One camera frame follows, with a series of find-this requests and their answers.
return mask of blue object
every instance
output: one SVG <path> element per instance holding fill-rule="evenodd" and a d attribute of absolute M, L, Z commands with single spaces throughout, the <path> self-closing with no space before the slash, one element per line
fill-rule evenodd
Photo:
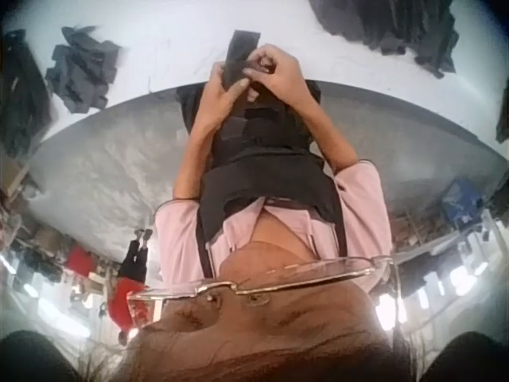
<path fill-rule="evenodd" d="M 481 222 L 484 208 L 482 195 L 467 179 L 456 179 L 441 200 L 445 219 L 454 228 L 465 228 Z"/>

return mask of hair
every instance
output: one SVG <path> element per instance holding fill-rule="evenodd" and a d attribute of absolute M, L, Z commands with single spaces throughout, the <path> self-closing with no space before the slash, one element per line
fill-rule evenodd
<path fill-rule="evenodd" d="M 118 368 L 110 369 L 110 381 L 314 381 L 355 380 L 356 382 L 390 380 L 414 381 L 416 376 L 408 363 L 410 354 L 387 351 L 385 345 L 370 345 L 349 354 L 328 353 L 320 344 L 311 349 L 270 350 L 234 357 L 225 361 L 211 361 L 204 367 L 179 370 L 160 369 L 162 359 L 150 364 L 142 361 L 143 345 L 124 352 Z M 410 347 L 401 347 L 403 352 Z"/>

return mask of glasses frame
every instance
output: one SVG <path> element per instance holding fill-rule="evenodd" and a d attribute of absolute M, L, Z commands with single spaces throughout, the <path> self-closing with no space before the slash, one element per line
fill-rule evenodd
<path fill-rule="evenodd" d="M 327 263 L 327 262 L 332 263 L 334 261 L 337 261 L 338 259 L 322 260 L 322 261 L 316 262 L 316 263 Z M 194 292 L 190 292 L 188 294 L 171 295 L 169 293 L 164 293 L 164 292 L 161 292 L 160 294 L 146 294 L 147 291 L 145 290 L 145 291 L 134 293 L 134 294 L 128 294 L 127 299 L 128 300 L 138 300 L 138 301 L 140 301 L 140 300 L 141 301 L 181 300 L 181 299 L 186 299 L 186 298 L 195 298 L 201 294 L 204 294 L 211 290 L 214 290 L 217 288 L 222 288 L 222 287 L 229 288 L 231 291 L 233 291 L 238 296 L 276 293 L 276 292 L 282 292 L 284 290 L 297 290 L 297 289 L 302 289 L 302 288 L 306 288 L 306 287 L 318 287 L 320 285 L 326 285 L 329 283 L 338 283 L 341 281 L 357 279 L 359 277 L 372 275 L 380 268 L 381 265 L 387 264 L 389 267 L 392 267 L 390 273 L 391 273 L 391 275 L 393 275 L 395 277 L 393 297 L 396 301 L 399 300 L 399 298 L 401 297 L 401 291 L 400 291 L 400 286 L 399 286 L 400 285 L 399 274 L 398 274 L 397 266 L 396 266 L 394 259 L 392 257 L 390 257 L 390 256 L 376 256 L 373 258 L 346 257 L 345 259 L 361 259 L 363 261 L 369 262 L 369 264 L 371 266 L 367 267 L 365 269 L 359 270 L 359 271 L 351 271 L 351 272 L 347 272 L 347 273 L 341 273 L 338 275 L 328 275 L 328 276 L 324 276 L 324 277 L 320 277 L 320 278 L 312 279 L 312 280 L 296 281 L 296 282 L 292 282 L 292 283 L 281 283 L 281 284 L 275 285 L 275 286 L 262 286 L 259 288 L 250 288 L 250 289 L 246 289 L 246 290 L 239 289 L 239 286 L 242 286 L 242 283 L 237 284 L 232 281 L 213 281 L 213 280 L 211 280 L 210 283 L 205 283 L 205 284 L 195 287 Z M 273 271 L 299 268 L 299 267 L 302 267 L 304 265 L 309 265 L 309 264 L 313 264 L 313 263 L 295 264 L 295 265 L 290 265 L 288 267 L 279 268 L 279 269 L 273 270 Z"/>

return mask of hand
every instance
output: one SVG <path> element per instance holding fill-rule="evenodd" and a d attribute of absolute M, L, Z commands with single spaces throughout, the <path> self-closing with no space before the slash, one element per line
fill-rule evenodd
<path fill-rule="evenodd" d="M 219 130 L 223 121 L 230 114 L 235 101 L 249 88 L 250 80 L 244 78 L 225 91 L 221 81 L 223 70 L 224 62 L 216 62 L 212 66 L 210 79 L 201 95 L 192 133 L 193 131 L 210 133 Z"/>
<path fill-rule="evenodd" d="M 273 74 L 259 72 L 252 68 L 245 68 L 244 74 L 263 84 L 284 103 L 298 110 L 305 106 L 313 97 L 302 76 L 299 61 L 294 56 L 281 50 L 274 45 L 264 45 L 254 50 L 247 58 L 248 61 L 255 61 L 263 68 L 275 67 Z"/>

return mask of pink shirt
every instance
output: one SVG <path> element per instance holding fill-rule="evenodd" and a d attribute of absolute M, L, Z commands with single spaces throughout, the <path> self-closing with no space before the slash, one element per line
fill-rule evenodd
<path fill-rule="evenodd" d="M 380 177 L 375 166 L 361 161 L 334 177 L 343 208 L 348 255 L 373 257 L 389 255 L 392 248 L 389 218 L 383 199 Z M 208 243 L 212 266 L 219 273 L 221 263 L 237 248 L 249 242 L 258 215 L 265 209 L 286 224 L 320 259 L 339 256 L 336 233 L 308 210 L 282 209 L 260 197 L 244 210 L 223 222 L 223 229 Z M 196 243 L 198 203 L 174 200 L 159 208 L 156 229 L 161 254 L 161 273 L 166 286 L 204 277 Z M 370 290 L 378 278 L 361 287 Z"/>

